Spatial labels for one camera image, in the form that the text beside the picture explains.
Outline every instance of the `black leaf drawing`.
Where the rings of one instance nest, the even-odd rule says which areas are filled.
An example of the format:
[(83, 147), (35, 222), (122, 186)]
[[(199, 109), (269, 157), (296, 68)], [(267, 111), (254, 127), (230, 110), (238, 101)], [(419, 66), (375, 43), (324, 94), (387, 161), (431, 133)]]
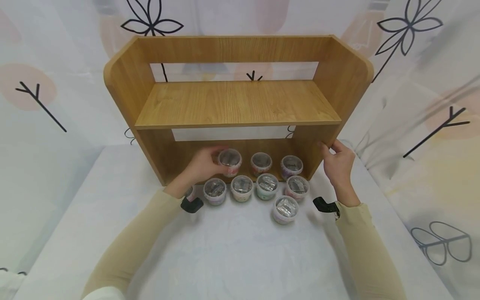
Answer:
[[(456, 233), (455, 236), (453, 237), (449, 237), (449, 238), (445, 238), (445, 237), (442, 237), (440, 236), (439, 234), (437, 234), (435, 232), (435, 230), (433, 230), (433, 225), (437, 225), (437, 229), (447, 229), (449, 231), (452, 232), (452, 229), (453, 229), (453, 232)], [(444, 223), (444, 222), (440, 222), (440, 221), (433, 221), (429, 224), (429, 229), (430, 231), (427, 231), (425, 229), (422, 229), (422, 228), (419, 228), (419, 227), (415, 227), (415, 228), (412, 228), (410, 230), (410, 234), (412, 235), (413, 239), (415, 240), (415, 242), (417, 242), (417, 244), (419, 245), (420, 249), (422, 250), (423, 254), (428, 258), (429, 261), (431, 261), (433, 264), (436, 264), (438, 266), (442, 266), (444, 265), (446, 262), (447, 262), (447, 254), (449, 254), (451, 257), (453, 257), (453, 259), (459, 261), (459, 262), (462, 262), (462, 263), (466, 263), (468, 262), (471, 258), (472, 258), (472, 239), (470, 237), (470, 235), (458, 228), (455, 228), (453, 227), (452, 225), (449, 225), (447, 223)], [(420, 238), (420, 234), (418, 234), (417, 232), (423, 232), (423, 233), (426, 233), (428, 236), (432, 236), (434, 237), (434, 239), (436, 241), (434, 242), (422, 242), (420, 241), (421, 238)], [(465, 258), (459, 258), (459, 253), (452, 253), (451, 249), (450, 249), (450, 243), (456, 241), (456, 240), (463, 240), (463, 239), (467, 239), (468, 240), (468, 254)], [(443, 246), (443, 255), (442, 255), (442, 260), (439, 262), (433, 258), (430, 257), (429, 253), (428, 253), (428, 248), (429, 247), (433, 247), (433, 246), (437, 246), (437, 245), (442, 245)]]
[(41, 108), (43, 108), (43, 110), (55, 121), (55, 123), (57, 125), (60, 126), (60, 128), (64, 131), (64, 132), (67, 132), (67, 130), (65, 129), (65, 127), (63, 127), (60, 122), (58, 122), (58, 120), (52, 115), (52, 113), (45, 107), (45, 105), (43, 105), (43, 103), (40, 101), (40, 85), (39, 84), (36, 84), (36, 90), (35, 90), (35, 94), (22, 82), (20, 81), (20, 85), (23, 87), (23, 89), (21, 88), (15, 88), (15, 90), (19, 91), (19, 92), (22, 92), (22, 93), (27, 93), (29, 94), (30, 96), (32, 96), (32, 98), (38, 103), (38, 105), (41, 106)]
[(295, 132), (295, 130), (290, 130), (290, 126), (292, 126), (292, 125), (289, 125), (289, 126), (287, 127), (287, 131), (289, 132), (289, 134), (287, 134), (287, 136), (285, 137), (286, 139)]
[[(252, 75), (251, 75), (251, 76), (250, 76), (250, 74), (248, 74), (248, 73), (247, 73), (247, 76), (248, 76), (248, 78), (250, 78), (251, 81), (254, 81), (254, 80), (255, 80), (255, 70), (252, 71)], [(259, 80), (262, 79), (262, 78), (263, 78), (263, 75), (260, 76), (260, 77), (257, 79), (257, 81), (259, 81)]]
[(125, 135), (125, 137), (130, 140), (130, 145), (132, 145), (133, 141), (135, 141), (136, 138), (133, 136), (133, 134), (132, 134), (132, 136), (128, 136), (128, 135), (127, 135), (127, 132), (128, 132), (128, 131), (130, 131), (130, 134), (132, 133), (132, 131), (130, 130), (130, 128), (127, 128), (127, 130), (125, 130), (125, 132), (123, 133), (123, 135)]
[(461, 108), (461, 109), (460, 109), (459, 111), (457, 111), (456, 113), (453, 113), (453, 106), (450, 106), (449, 118), (448, 118), (445, 122), (443, 122), (440, 126), (438, 126), (434, 131), (432, 131), (432, 133), (430, 133), (429, 135), (427, 135), (427, 137), (424, 138), (420, 143), (416, 144), (415, 147), (411, 148), (410, 151), (408, 151), (407, 153), (405, 153), (405, 155), (403, 155), (403, 158), (407, 157), (410, 153), (412, 153), (413, 151), (415, 151), (415, 150), (416, 150), (418, 147), (420, 147), (423, 143), (425, 143), (426, 141), (428, 141), (432, 136), (434, 136), (435, 134), (437, 134), (442, 128), (469, 124), (470, 121), (450, 123), (450, 122), (453, 121), (456, 117), (458, 117), (462, 112), (464, 112), (465, 110), (466, 110), (466, 108)]
[(428, 0), (425, 5), (422, 6), (421, 0), (408, 0), (404, 17), (389, 18), (377, 23), (380, 29), (388, 33), (393, 33), (393, 35), (391, 35), (375, 53), (375, 55), (380, 55), (391, 50), (390, 55), (372, 82), (374, 82), (383, 71), (398, 47), (400, 47), (403, 56), (406, 56), (413, 46), (416, 33), (431, 31), (443, 26), (444, 23), (442, 20), (427, 17), (440, 2), (442, 2), (442, 0)]
[[(127, 0), (128, 6), (137, 19), (129, 19), (122, 25), (123, 29), (140, 35), (151, 36), (160, 34), (172, 34), (183, 28), (183, 24), (172, 19), (160, 19), (162, 14), (162, 0), (148, 0), (147, 9), (143, 7), (139, 0)], [(168, 82), (165, 66), (162, 70), (165, 82)]]

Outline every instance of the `wooden shelf board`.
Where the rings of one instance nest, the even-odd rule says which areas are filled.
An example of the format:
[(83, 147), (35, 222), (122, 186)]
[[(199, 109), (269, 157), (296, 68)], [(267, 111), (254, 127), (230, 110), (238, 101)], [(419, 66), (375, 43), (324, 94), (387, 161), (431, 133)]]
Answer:
[[(275, 175), (280, 181), (283, 181), (280, 169), (281, 159), (286, 155), (298, 155), (298, 153), (294, 151), (292, 139), (182, 141), (175, 142), (171, 147), (170, 155), (172, 155), (172, 163), (175, 165), (175, 171), (180, 172), (184, 170), (197, 150), (215, 145), (228, 145), (230, 148), (238, 150), (242, 155), (242, 165), (240, 166), (239, 175), (249, 176), (254, 182), (256, 181), (256, 177), (252, 175), (250, 166), (250, 158), (253, 154), (257, 152), (268, 153), (273, 161), (269, 173)], [(177, 173), (169, 173), (169, 177), (166, 179), (167, 184), (178, 175)], [(233, 179), (221, 174), (214, 177), (220, 178), (226, 183), (230, 183)]]
[(137, 129), (332, 125), (341, 119), (311, 80), (156, 83)]

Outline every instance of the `woman's right hand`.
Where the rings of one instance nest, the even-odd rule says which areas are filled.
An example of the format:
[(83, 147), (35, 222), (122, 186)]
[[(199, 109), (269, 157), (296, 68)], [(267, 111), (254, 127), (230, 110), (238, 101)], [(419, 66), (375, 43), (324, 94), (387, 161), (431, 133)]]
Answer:
[(332, 145), (335, 154), (330, 153), (328, 147), (322, 142), (319, 146), (324, 157), (325, 174), (335, 189), (337, 200), (348, 207), (360, 205), (360, 200), (350, 181), (355, 153), (339, 140), (335, 140)]

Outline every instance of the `hand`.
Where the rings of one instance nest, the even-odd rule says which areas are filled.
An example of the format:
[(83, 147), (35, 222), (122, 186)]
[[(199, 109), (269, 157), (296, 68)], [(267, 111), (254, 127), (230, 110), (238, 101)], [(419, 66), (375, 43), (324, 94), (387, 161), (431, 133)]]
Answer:
[(215, 174), (227, 173), (228, 166), (217, 165), (212, 155), (228, 149), (228, 146), (213, 146), (200, 149), (182, 173), (188, 177), (192, 185), (210, 179)]
[(320, 142), (319, 146), (324, 157), (325, 174), (335, 189), (337, 200), (348, 207), (360, 205), (350, 181), (355, 153), (339, 140), (335, 140), (332, 145), (335, 154), (331, 154), (325, 144)]
[(179, 199), (194, 184), (205, 181), (215, 174), (227, 173), (228, 166), (217, 165), (212, 155), (228, 146), (214, 146), (200, 149), (188, 166), (165, 189), (164, 192)]

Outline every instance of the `white table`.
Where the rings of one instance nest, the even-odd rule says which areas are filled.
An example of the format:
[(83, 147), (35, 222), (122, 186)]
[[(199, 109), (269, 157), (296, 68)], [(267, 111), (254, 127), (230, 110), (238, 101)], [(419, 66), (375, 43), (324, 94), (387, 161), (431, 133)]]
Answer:
[[(352, 183), (408, 298), (452, 299), (358, 158)], [(160, 235), (129, 299), (356, 299), (333, 215), (312, 204), (316, 196), (335, 200), (322, 166), (310, 185), (310, 198), (287, 226), (272, 219), (273, 201), (256, 197), (182, 212)], [(105, 148), (15, 299), (79, 299), (102, 253), (158, 187), (139, 147)]]

